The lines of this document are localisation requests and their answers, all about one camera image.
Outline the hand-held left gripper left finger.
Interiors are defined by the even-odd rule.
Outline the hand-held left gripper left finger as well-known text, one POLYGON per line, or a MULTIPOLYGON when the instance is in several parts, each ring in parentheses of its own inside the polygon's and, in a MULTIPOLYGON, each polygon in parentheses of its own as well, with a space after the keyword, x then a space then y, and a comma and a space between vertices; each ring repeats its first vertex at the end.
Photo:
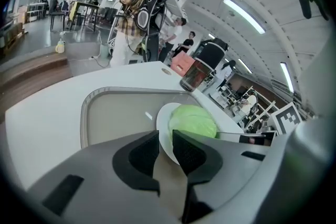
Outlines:
POLYGON ((48 171, 28 193, 56 224, 181 224, 153 178, 158 131, 91 145, 48 171))

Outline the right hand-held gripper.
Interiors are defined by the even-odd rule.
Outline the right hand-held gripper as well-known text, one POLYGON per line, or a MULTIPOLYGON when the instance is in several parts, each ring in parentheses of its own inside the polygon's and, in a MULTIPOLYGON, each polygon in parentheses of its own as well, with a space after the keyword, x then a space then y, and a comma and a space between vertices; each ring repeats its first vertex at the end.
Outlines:
POLYGON ((302 122, 297 108, 289 103, 262 120, 257 127, 248 128, 247 133, 217 132, 216 138, 235 143, 270 146, 275 137, 290 134, 302 122))

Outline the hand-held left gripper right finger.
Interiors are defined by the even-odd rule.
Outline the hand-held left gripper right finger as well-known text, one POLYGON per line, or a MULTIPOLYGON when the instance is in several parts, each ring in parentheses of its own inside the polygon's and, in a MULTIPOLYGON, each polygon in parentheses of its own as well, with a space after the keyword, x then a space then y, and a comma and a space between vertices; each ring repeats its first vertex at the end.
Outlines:
POLYGON ((232 199, 269 149, 173 130, 173 154, 187 177, 182 223, 201 219, 232 199))

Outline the green cabbage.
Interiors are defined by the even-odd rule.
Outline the green cabbage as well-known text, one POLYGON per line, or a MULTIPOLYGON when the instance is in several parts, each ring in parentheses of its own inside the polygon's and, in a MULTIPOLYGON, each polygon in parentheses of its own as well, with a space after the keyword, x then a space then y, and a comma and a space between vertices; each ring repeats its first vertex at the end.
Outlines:
POLYGON ((181 104, 171 113, 169 123, 170 138, 173 130, 187 131, 215 138, 217 125, 210 113, 200 106, 181 104))

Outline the white round plate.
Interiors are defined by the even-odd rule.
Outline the white round plate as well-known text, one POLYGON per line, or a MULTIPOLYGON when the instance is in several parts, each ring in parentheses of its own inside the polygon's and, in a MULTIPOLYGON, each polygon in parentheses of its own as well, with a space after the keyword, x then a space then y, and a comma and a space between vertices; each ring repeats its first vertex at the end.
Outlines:
POLYGON ((169 130, 169 122, 172 112, 180 105, 180 103, 174 102, 165 104, 161 107, 156 117, 156 129, 159 132, 159 142, 161 147, 163 148, 166 155, 177 165, 179 165, 179 162, 173 153, 173 143, 171 132, 169 130))

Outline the grey rectangular tray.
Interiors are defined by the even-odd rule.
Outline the grey rectangular tray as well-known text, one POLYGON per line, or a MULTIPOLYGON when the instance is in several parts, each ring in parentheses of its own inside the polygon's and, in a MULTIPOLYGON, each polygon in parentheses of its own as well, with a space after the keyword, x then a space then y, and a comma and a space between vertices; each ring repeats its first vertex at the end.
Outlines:
POLYGON ((156 129, 160 109, 168 103, 201 104, 182 90, 103 87, 81 107, 81 148, 156 129))

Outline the white square table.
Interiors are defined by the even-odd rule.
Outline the white square table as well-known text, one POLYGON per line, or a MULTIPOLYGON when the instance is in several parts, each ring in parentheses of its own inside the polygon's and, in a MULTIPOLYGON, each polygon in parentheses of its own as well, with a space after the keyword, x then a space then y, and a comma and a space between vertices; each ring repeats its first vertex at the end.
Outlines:
POLYGON ((103 87, 180 90, 180 76, 161 62, 107 68, 47 87, 5 114, 13 168, 9 177, 23 191, 81 150, 80 117, 85 98, 103 87))

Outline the black blender jar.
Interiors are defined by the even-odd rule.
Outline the black blender jar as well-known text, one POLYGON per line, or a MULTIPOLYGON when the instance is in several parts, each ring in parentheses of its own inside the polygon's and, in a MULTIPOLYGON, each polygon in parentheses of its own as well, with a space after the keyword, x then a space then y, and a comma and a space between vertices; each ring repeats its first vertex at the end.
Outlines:
POLYGON ((188 92, 197 89, 215 70, 227 50, 228 44, 221 39, 215 38, 209 41, 180 80, 180 86, 188 92))

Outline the person's white shirt torso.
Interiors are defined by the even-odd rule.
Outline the person's white shirt torso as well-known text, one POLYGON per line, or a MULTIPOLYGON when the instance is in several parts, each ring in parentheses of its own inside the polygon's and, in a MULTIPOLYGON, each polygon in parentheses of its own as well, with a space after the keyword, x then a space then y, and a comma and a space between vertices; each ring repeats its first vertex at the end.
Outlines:
POLYGON ((336 117, 336 36, 330 36, 299 81, 302 93, 317 116, 336 117))

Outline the wooden bench step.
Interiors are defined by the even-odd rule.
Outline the wooden bench step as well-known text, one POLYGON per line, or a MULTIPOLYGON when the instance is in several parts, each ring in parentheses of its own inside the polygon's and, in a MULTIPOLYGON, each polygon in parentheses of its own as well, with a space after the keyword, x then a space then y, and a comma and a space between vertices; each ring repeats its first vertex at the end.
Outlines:
POLYGON ((5 112, 32 94, 72 77, 65 54, 51 53, 0 72, 0 124, 5 112))

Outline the yellow bottle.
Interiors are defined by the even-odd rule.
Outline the yellow bottle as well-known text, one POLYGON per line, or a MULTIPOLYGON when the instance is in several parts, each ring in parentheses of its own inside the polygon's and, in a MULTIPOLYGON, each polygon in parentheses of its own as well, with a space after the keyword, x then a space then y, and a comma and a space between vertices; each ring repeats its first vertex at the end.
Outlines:
POLYGON ((55 52, 58 54, 62 54, 65 52, 65 42, 62 38, 57 43, 57 46, 55 47, 55 52))

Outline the dark table with yellow panel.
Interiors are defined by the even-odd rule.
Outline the dark table with yellow panel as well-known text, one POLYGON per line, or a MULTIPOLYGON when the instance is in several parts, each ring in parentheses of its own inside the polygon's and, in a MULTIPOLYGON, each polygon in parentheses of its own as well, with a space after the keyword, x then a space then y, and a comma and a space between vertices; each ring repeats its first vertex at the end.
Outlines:
POLYGON ((86 7, 86 12, 85 12, 85 15, 84 15, 84 20, 83 20, 83 25, 85 24, 85 21, 87 19, 88 10, 91 9, 92 14, 95 16, 95 21, 94 21, 94 24, 93 24, 93 31, 95 31, 99 6, 94 5, 94 4, 90 4, 90 3, 80 2, 80 1, 74 2, 73 7, 72 7, 72 9, 69 13, 69 22, 70 22, 69 30, 70 31, 72 30, 72 27, 74 25, 74 20, 76 20, 75 17, 77 15, 78 9, 80 7, 86 7))

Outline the black chair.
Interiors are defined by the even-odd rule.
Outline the black chair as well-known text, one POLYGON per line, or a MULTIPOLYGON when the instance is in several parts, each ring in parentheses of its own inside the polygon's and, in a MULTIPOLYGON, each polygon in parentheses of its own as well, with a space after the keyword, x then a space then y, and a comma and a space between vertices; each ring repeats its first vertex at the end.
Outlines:
POLYGON ((62 31, 65 30, 65 18, 66 14, 63 11, 57 10, 57 0, 50 0, 49 5, 49 16, 50 16, 50 31, 53 31, 54 21, 56 17, 61 17, 62 20, 62 31))

